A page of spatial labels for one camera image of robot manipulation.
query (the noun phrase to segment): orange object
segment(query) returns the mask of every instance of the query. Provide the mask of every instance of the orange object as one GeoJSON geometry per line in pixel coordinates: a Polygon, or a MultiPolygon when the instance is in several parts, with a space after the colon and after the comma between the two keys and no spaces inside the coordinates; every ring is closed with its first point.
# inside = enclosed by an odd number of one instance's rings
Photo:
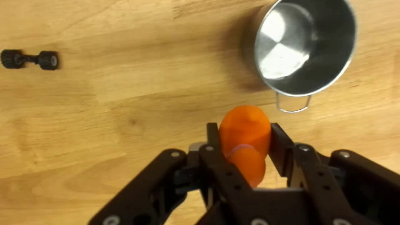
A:
{"type": "Polygon", "coordinates": [[[265,160],[250,145],[240,145],[230,153],[227,160],[235,163],[251,187],[256,187],[262,181],[265,160]]]}
{"type": "Polygon", "coordinates": [[[225,115],[220,140],[225,157],[241,143],[251,145],[265,157],[271,141],[271,123],[260,107],[237,106],[225,115]]]}

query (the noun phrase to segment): wood grain surface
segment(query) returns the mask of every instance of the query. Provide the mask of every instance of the wood grain surface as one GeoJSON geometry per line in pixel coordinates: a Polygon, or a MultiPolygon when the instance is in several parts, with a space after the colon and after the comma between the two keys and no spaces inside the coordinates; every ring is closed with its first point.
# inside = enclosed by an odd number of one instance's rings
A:
{"type": "MultiPolygon", "coordinates": [[[[275,108],[253,71],[250,18],[272,0],[7,0],[0,48],[56,50],[61,68],[0,68],[0,223],[87,220],[167,147],[257,105],[295,141],[351,148],[400,172],[397,0],[351,0],[360,31],[345,75],[307,111],[275,108]]],[[[286,106],[301,100],[285,98],[286,106]]],[[[262,186],[283,186],[270,161],[262,186]]],[[[197,192],[167,223],[193,223],[197,192]]]]}

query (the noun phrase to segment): black dumbbell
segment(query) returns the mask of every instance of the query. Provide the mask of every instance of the black dumbbell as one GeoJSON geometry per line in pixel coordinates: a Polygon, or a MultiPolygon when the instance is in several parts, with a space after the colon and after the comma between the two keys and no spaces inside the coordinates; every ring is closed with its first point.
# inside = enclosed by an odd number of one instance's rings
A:
{"type": "Polygon", "coordinates": [[[40,51],[38,55],[23,55],[20,50],[1,51],[1,63],[6,68],[21,68],[25,62],[38,63],[42,70],[55,70],[58,56],[55,51],[40,51]]]}

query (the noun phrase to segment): pot handle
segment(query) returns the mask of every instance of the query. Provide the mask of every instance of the pot handle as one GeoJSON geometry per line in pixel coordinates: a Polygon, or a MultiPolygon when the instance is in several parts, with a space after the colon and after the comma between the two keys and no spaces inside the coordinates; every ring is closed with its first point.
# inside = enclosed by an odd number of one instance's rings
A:
{"type": "Polygon", "coordinates": [[[305,102],[305,105],[303,105],[302,107],[300,107],[300,108],[297,108],[297,110],[286,110],[286,108],[282,108],[282,107],[280,106],[280,93],[276,92],[276,108],[278,108],[280,111],[286,112],[286,113],[297,113],[297,112],[301,112],[301,111],[308,108],[308,105],[310,105],[310,101],[311,101],[311,96],[312,96],[312,95],[308,95],[308,96],[307,96],[307,101],[305,102]]]}

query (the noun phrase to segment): stainless steel pot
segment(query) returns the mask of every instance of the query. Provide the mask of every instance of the stainless steel pot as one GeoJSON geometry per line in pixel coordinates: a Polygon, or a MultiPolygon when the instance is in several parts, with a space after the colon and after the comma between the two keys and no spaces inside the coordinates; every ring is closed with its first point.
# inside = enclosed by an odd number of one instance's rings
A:
{"type": "Polygon", "coordinates": [[[262,81],[276,91],[283,112],[307,108],[313,93],[332,85],[350,63],[356,18],[347,0],[280,0],[255,18],[253,57],[262,81]],[[286,110],[280,93],[307,97],[286,110]]]}

